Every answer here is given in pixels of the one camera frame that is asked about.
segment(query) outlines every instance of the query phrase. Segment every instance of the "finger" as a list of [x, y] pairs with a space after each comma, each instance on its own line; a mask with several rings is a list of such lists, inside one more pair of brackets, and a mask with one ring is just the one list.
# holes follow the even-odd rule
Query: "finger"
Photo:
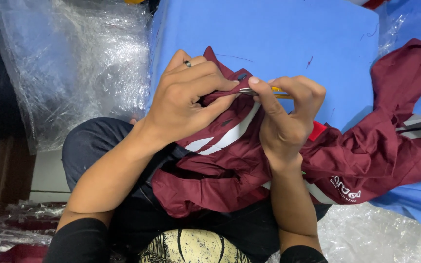
[[191, 57], [184, 51], [179, 49], [172, 57], [167, 67], [164, 70], [164, 73], [167, 73], [178, 66], [181, 66], [186, 60], [191, 60]]
[[321, 108], [324, 98], [326, 97], [326, 88], [304, 76], [296, 76], [292, 79], [311, 89], [311, 93], [313, 94], [313, 108], [315, 113], [318, 114], [319, 108]]
[[229, 91], [234, 89], [239, 81], [229, 81], [221, 74], [210, 74], [192, 81], [185, 82], [184, 91], [191, 96], [202, 97], [216, 90]]
[[205, 61], [182, 71], [173, 73], [172, 78], [175, 82], [187, 82], [212, 74], [217, 74], [219, 77], [224, 78], [215, 63], [212, 61]]
[[294, 115], [299, 115], [306, 121], [314, 120], [319, 108], [314, 105], [313, 92], [306, 85], [292, 78], [282, 77], [272, 81], [271, 86], [278, 87], [293, 97]]
[[194, 58], [187, 59], [187, 61], [191, 64], [191, 67], [188, 67], [183, 61], [181, 65], [177, 66], [175, 69], [172, 69], [170, 71], [170, 73], [177, 73], [177, 72], [183, 71], [185, 69], [192, 68], [192, 67], [196, 66], [197, 64], [206, 62], [207, 59], [203, 56], [197, 56], [197, 57], [194, 57]]
[[199, 110], [196, 119], [200, 122], [202, 127], [207, 127], [222, 114], [222, 112], [226, 111], [238, 96], [240, 96], [240, 94], [231, 94], [214, 100], [214, 102], [207, 107]]
[[266, 114], [270, 116], [275, 123], [282, 125], [284, 119], [287, 117], [287, 112], [274, 96], [269, 84], [256, 77], [251, 77], [248, 80], [248, 85], [256, 93], [258, 93], [258, 98], [255, 97], [254, 100], [261, 103], [264, 111], [266, 111]]

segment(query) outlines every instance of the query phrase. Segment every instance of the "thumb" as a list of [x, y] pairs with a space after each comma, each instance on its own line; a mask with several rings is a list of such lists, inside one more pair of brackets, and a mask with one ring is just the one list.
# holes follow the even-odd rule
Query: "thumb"
[[260, 103], [266, 111], [266, 114], [269, 115], [276, 123], [278, 120], [283, 120], [284, 117], [287, 116], [287, 112], [274, 96], [269, 84], [256, 77], [251, 77], [248, 80], [248, 85], [252, 90], [258, 93]]
[[202, 124], [204, 127], [208, 126], [222, 114], [222, 112], [226, 111], [239, 95], [240, 94], [231, 94], [217, 98], [207, 107], [201, 108], [196, 119], [199, 120], [199, 122], [203, 122]]

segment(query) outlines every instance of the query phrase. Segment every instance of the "forearm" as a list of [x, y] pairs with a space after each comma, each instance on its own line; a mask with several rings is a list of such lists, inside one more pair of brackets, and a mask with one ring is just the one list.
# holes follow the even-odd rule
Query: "forearm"
[[79, 179], [67, 209], [75, 213], [114, 210], [130, 193], [152, 156], [161, 146], [145, 138], [140, 124]]
[[279, 228], [290, 233], [317, 237], [316, 212], [301, 175], [301, 160], [283, 171], [272, 171], [271, 201]]

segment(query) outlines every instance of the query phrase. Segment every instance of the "hand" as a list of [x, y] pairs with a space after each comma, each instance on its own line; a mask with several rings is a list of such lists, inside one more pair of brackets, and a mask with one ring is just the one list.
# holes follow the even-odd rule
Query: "hand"
[[[186, 60], [191, 67], [183, 63]], [[197, 103], [200, 97], [237, 85], [225, 79], [215, 63], [202, 56], [191, 59], [179, 50], [161, 76], [148, 115], [136, 126], [159, 148], [164, 147], [207, 127], [230, 107], [237, 94], [220, 97], [204, 108]]]
[[[269, 84], [255, 77], [249, 79], [249, 87], [259, 94], [254, 100], [266, 111], [259, 133], [262, 149], [272, 170], [279, 172], [293, 162], [301, 163], [299, 151], [313, 131], [314, 117], [324, 101], [326, 89], [303, 76], [282, 77]], [[294, 98], [295, 110], [291, 114], [274, 97], [272, 86]]]

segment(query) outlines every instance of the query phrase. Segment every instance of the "person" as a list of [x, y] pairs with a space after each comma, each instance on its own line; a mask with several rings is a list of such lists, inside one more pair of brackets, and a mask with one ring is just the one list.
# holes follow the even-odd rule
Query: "person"
[[[293, 96], [294, 111], [287, 114], [269, 84]], [[327, 262], [317, 219], [329, 206], [315, 209], [299, 154], [325, 88], [305, 77], [249, 79], [266, 113], [260, 143], [272, 171], [270, 198], [231, 213], [203, 211], [180, 219], [168, 216], [154, 199], [149, 181], [154, 171], [187, 154], [174, 142], [207, 127], [239, 94], [207, 107], [199, 98], [237, 85], [213, 62], [180, 50], [162, 74], [145, 118], [135, 125], [96, 118], [74, 128], [62, 157], [72, 194], [44, 262], [105, 263], [120, 254], [127, 262], [263, 263], [279, 249], [282, 263]]]

